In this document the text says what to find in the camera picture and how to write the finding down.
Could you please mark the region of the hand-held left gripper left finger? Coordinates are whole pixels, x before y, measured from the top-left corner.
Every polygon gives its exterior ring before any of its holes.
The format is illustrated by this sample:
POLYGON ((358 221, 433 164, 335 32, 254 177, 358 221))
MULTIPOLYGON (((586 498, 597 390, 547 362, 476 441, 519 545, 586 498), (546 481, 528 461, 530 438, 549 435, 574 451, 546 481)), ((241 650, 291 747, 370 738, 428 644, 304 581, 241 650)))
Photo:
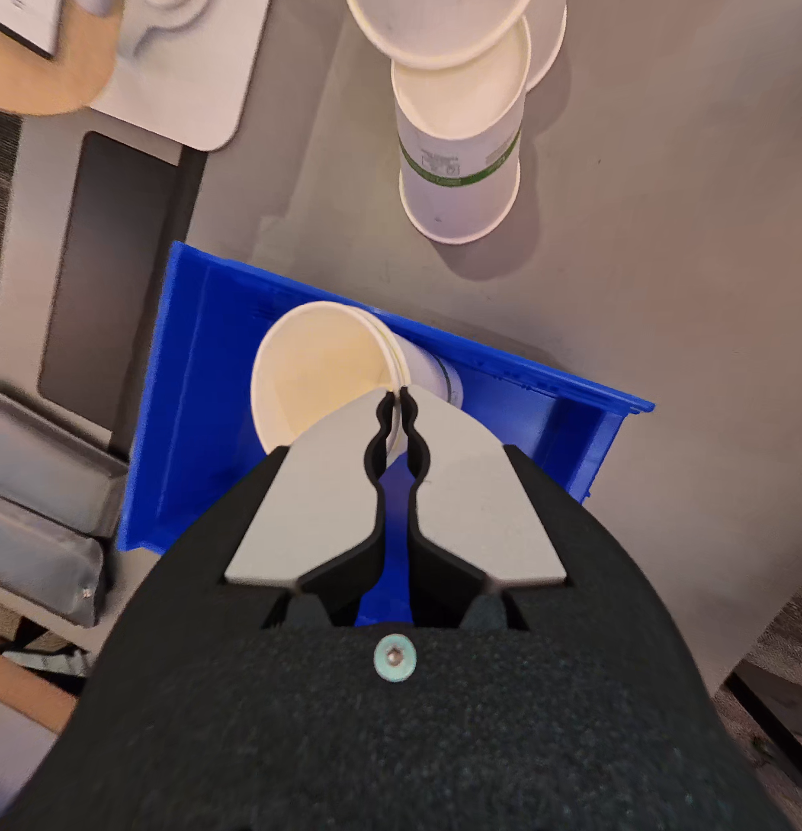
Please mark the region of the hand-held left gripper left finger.
POLYGON ((319 599, 352 626, 385 567, 380 483, 395 394, 375 388, 301 434, 288 448, 224 576, 229 584, 319 599))

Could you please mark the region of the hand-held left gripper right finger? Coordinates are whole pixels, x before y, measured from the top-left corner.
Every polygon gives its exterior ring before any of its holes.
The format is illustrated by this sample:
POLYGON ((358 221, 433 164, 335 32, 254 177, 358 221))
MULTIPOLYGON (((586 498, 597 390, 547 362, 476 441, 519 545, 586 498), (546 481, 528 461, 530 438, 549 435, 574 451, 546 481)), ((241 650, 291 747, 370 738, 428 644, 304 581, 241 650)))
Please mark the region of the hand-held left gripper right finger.
POLYGON ((567 574, 504 445, 421 386, 400 392, 409 604, 420 628, 456 628, 479 598, 559 587, 567 574))

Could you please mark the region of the grey metal tray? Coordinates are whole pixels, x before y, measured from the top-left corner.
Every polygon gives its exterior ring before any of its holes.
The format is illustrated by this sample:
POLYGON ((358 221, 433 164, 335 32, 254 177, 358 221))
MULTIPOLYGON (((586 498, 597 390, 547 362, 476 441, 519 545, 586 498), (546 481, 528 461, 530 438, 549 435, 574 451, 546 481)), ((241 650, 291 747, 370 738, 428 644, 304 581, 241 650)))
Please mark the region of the grey metal tray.
POLYGON ((93 628, 106 594, 104 557, 96 539, 0 497, 0 587, 93 628))
POLYGON ((0 497, 84 535, 110 538, 126 463, 0 392, 0 497))

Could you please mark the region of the wooden desk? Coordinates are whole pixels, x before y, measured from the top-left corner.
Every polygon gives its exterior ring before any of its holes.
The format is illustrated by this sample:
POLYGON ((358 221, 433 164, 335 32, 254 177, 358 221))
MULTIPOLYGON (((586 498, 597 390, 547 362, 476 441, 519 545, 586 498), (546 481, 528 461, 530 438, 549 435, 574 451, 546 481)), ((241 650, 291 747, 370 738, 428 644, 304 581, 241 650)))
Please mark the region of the wooden desk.
POLYGON ((76 698, 0 656, 0 702, 54 734, 62 734, 76 698))

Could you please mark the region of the blue plastic bin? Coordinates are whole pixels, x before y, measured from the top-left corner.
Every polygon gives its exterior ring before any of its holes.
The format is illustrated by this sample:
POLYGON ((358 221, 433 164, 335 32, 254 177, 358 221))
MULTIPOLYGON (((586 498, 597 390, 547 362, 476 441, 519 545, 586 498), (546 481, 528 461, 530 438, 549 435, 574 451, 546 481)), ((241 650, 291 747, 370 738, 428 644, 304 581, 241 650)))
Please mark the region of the blue plastic bin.
POLYGON ((366 310, 451 365, 462 410, 513 444, 578 503, 624 420, 654 404, 286 277, 174 244, 157 309, 118 546, 166 554, 264 459, 250 380, 287 312, 328 301, 366 310))

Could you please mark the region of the white board stand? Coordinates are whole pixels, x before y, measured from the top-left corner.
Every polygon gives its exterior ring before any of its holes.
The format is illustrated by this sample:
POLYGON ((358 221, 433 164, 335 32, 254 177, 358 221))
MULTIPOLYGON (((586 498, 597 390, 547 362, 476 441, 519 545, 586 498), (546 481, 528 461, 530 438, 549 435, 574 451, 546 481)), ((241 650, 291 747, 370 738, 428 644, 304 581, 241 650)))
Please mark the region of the white board stand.
POLYGON ((268 1, 126 1, 95 111, 212 152, 237 131, 268 1))

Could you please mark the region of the white paper cup green band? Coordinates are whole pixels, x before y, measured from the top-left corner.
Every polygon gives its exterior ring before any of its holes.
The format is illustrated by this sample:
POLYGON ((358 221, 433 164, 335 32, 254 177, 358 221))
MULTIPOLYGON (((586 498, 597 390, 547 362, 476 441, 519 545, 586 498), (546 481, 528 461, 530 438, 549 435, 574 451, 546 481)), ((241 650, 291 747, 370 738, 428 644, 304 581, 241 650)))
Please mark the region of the white paper cup green band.
POLYGON ((440 244, 489 234, 520 186, 531 35, 522 16, 479 57, 419 70, 392 63, 399 193, 417 231, 440 244))
POLYGON ((531 61, 526 91, 534 89, 552 68, 565 37, 566 1, 531 1, 524 17, 531 37, 531 61))
POLYGON ((375 315, 332 301, 296 306, 260 343, 250 406, 265 452, 374 389, 399 395, 411 381, 401 340, 375 315))
POLYGON ((527 1, 348 1, 369 42, 403 66, 440 70, 493 47, 523 16, 527 1))

